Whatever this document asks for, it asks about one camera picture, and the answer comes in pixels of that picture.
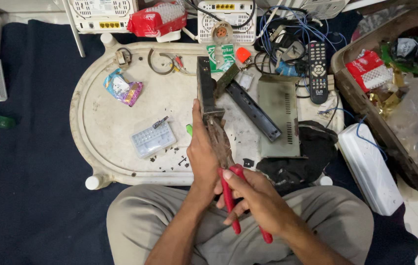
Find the black cloth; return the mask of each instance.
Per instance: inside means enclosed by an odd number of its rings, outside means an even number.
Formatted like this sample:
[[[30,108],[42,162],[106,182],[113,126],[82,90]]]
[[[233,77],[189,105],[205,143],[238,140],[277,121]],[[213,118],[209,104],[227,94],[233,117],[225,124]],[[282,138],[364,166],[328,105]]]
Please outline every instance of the black cloth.
[[[356,24],[341,21],[344,18],[339,16],[330,25],[344,25],[341,32],[350,39]],[[195,25],[195,19],[188,20],[192,32]],[[0,57],[9,98],[0,102],[0,115],[16,119],[17,126],[0,129],[0,264],[113,263],[106,212],[128,186],[115,183],[101,190],[84,186],[92,169],[71,136],[70,101],[81,75],[104,47],[100,35],[80,37],[86,58],[79,56],[68,25],[32,20],[2,29]],[[121,43],[152,40],[133,34],[116,38]],[[180,41],[190,40],[182,34]],[[341,166],[331,173],[351,179]],[[388,242],[394,240],[390,236],[380,240],[384,251],[395,256],[413,251],[404,244],[397,245],[401,250],[389,249]],[[381,256],[374,258],[378,260],[372,264],[384,264]],[[403,263],[392,259],[389,264]]]
[[[257,164],[257,169],[270,177],[281,195],[284,191],[294,191],[314,182],[337,158],[337,134],[318,122],[299,122],[299,141],[303,158],[263,158]]]

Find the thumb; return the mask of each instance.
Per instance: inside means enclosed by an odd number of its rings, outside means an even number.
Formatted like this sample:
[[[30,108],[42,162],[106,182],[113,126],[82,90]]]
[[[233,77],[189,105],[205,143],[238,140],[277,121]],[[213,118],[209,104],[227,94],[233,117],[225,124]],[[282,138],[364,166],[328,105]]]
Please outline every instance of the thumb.
[[[242,197],[250,200],[256,191],[243,179],[235,175],[232,171],[224,169],[222,174],[225,181],[232,187],[232,189],[238,191]]]

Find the metal cover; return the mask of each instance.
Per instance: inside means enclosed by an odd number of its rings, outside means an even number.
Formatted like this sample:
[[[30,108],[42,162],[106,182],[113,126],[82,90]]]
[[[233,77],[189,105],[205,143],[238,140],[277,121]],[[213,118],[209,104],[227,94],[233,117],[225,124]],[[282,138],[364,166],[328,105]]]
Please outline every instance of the metal cover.
[[[259,105],[280,128],[274,142],[261,137],[261,156],[285,158],[300,156],[296,86],[298,77],[263,75],[258,81]]]

